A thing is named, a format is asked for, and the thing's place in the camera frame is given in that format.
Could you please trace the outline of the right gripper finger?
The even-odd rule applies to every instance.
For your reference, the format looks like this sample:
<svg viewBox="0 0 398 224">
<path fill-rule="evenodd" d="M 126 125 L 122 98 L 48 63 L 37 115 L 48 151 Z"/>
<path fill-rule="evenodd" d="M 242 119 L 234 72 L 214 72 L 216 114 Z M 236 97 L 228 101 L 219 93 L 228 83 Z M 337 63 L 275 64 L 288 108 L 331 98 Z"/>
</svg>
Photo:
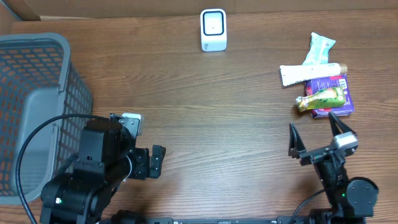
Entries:
<svg viewBox="0 0 398 224">
<path fill-rule="evenodd" d="M 339 117 L 333 112 L 329 112 L 328 119 L 331 126 L 332 135 L 334 137 L 343 136 L 357 136 L 356 132 L 347 126 Z"/>
<path fill-rule="evenodd" d="M 300 159 L 300 155 L 305 153 L 307 150 L 294 123 L 289 124 L 289 134 L 290 141 L 288 155 L 292 158 Z"/>
</svg>

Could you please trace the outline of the green yellow snack pack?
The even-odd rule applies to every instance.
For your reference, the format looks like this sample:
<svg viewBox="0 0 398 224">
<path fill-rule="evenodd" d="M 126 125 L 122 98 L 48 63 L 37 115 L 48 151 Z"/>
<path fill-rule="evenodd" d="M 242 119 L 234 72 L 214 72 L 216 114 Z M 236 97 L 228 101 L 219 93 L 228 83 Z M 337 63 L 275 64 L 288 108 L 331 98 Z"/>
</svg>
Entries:
<svg viewBox="0 0 398 224">
<path fill-rule="evenodd" d="M 342 87 L 333 87 L 319 90 L 314 95 L 299 96 L 295 100 L 300 112 L 306 110 L 338 108 L 346 103 Z"/>
</svg>

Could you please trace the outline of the purple sanitary pad pack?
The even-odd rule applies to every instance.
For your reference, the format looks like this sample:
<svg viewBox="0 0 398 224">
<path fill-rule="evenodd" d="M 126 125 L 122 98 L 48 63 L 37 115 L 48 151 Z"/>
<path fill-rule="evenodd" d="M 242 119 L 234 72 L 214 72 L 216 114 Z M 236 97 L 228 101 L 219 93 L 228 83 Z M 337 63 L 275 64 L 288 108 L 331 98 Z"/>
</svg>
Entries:
<svg viewBox="0 0 398 224">
<path fill-rule="evenodd" d="M 308 109 L 313 118 L 326 117 L 329 112 L 348 116 L 355 111 L 347 74 L 306 81 L 305 93 L 310 97 Z"/>
</svg>

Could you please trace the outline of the white cream tube gold cap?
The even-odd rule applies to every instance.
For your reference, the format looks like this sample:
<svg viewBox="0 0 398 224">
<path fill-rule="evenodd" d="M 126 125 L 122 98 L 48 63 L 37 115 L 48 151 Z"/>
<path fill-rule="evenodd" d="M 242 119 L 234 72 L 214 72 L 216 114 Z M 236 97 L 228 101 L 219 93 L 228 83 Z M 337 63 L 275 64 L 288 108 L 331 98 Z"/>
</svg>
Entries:
<svg viewBox="0 0 398 224">
<path fill-rule="evenodd" d="M 283 86 L 294 85 L 315 78 L 346 74 L 348 67 L 343 63 L 314 65 L 281 65 L 280 74 Z"/>
</svg>

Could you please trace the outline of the teal snack packet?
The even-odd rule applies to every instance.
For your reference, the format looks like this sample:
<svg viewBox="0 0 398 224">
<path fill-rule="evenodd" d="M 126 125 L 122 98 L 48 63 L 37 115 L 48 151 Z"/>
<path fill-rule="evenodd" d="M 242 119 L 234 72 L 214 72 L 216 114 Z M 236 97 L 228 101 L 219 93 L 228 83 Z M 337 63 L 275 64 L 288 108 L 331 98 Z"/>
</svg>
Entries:
<svg viewBox="0 0 398 224">
<path fill-rule="evenodd" d="M 329 51 L 336 43 L 335 40 L 311 33 L 310 50 L 302 65 L 316 65 L 328 63 Z"/>
</svg>

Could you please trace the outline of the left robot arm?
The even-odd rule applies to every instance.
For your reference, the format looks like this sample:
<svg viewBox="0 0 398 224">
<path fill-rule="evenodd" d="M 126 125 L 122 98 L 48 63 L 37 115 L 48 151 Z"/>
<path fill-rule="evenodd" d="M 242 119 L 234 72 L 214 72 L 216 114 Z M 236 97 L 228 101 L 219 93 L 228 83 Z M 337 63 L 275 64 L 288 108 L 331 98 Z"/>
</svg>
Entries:
<svg viewBox="0 0 398 224">
<path fill-rule="evenodd" d="M 86 123 L 73 171 L 62 166 L 42 189 L 41 223 L 99 223 L 122 181 L 160 177 L 166 148 L 136 147 L 142 119 L 124 113 Z"/>
</svg>

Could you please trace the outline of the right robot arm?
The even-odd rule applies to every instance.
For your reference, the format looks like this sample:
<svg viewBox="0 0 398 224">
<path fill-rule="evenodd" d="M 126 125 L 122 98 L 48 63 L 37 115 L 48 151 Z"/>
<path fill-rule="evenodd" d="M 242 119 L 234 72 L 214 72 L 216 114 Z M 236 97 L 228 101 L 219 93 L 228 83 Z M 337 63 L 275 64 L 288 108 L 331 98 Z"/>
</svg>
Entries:
<svg viewBox="0 0 398 224">
<path fill-rule="evenodd" d="M 349 178 L 344 167 L 346 158 L 358 148 L 355 131 L 334 113 L 328 114 L 333 138 L 327 146 L 308 151 L 294 123 L 289 124 L 288 155 L 300 161 L 301 166 L 312 165 L 323 189 L 309 196 L 294 211 L 290 223 L 366 223 L 374 215 L 379 193 L 378 186 L 365 177 Z M 303 218 L 298 216 L 302 207 L 325 193 L 330 208 L 314 208 Z"/>
</svg>

